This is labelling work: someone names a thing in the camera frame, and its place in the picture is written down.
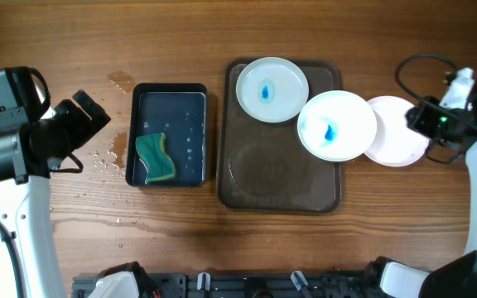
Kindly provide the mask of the green yellow sponge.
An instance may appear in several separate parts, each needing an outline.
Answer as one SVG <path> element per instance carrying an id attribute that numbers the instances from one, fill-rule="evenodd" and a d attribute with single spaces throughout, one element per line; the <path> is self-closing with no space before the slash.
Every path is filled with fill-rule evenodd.
<path id="1" fill-rule="evenodd" d="M 166 152 L 166 135 L 163 132 L 152 133 L 136 138 L 136 152 L 145 169 L 145 183 L 171 180 L 176 177 L 176 166 Z"/>

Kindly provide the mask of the white plate large blue stain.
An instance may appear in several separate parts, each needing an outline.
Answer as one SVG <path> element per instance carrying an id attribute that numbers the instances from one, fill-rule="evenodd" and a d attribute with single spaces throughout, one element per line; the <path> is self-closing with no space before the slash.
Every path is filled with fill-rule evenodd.
<path id="1" fill-rule="evenodd" d="M 348 91 L 316 95 L 301 110 L 297 134 L 307 151 L 322 160 L 342 162 L 369 149 L 378 124 L 367 102 Z"/>

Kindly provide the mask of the white plate small blue stain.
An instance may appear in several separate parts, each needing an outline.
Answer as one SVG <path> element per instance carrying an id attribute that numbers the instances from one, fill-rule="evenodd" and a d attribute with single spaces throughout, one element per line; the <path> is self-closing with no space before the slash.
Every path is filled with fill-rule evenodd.
<path id="1" fill-rule="evenodd" d="M 282 123 L 303 109 L 309 84 L 304 72 L 293 62 L 265 57 L 249 63 L 240 72 L 235 92 L 238 103 L 252 118 Z"/>

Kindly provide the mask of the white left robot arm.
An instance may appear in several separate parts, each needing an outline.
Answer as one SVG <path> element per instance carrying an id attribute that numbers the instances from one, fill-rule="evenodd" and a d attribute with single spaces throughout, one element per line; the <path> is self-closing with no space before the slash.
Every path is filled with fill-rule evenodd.
<path id="1" fill-rule="evenodd" d="M 110 121 L 83 90 L 51 105 L 41 73 L 0 70 L 0 296 L 64 297 L 50 212 L 51 175 Z"/>

